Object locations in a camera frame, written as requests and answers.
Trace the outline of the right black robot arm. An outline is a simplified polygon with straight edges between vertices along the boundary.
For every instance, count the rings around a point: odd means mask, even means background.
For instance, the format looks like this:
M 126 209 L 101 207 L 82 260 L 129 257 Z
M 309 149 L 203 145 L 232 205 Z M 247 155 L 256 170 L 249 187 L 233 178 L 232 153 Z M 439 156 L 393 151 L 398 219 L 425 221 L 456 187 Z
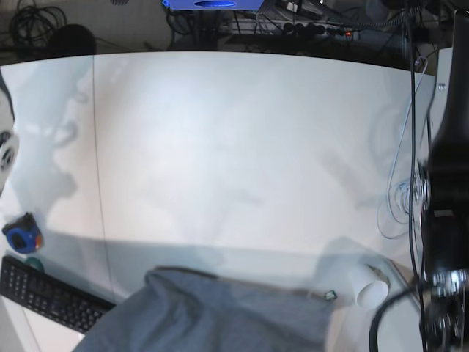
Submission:
M 19 150 L 19 139 L 14 133 L 15 114 L 10 91 L 1 76 L 1 192 L 12 171 Z

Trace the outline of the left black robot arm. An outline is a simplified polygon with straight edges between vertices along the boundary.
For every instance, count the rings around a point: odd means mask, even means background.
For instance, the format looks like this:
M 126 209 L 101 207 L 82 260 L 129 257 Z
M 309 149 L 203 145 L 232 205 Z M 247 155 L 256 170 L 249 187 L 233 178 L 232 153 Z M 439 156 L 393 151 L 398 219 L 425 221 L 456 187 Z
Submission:
M 453 54 L 443 118 L 427 160 L 411 172 L 421 180 L 422 266 L 409 287 L 387 298 L 369 328 L 378 351 L 385 313 L 403 298 L 419 303 L 423 351 L 468 347 L 468 6 L 454 12 Z

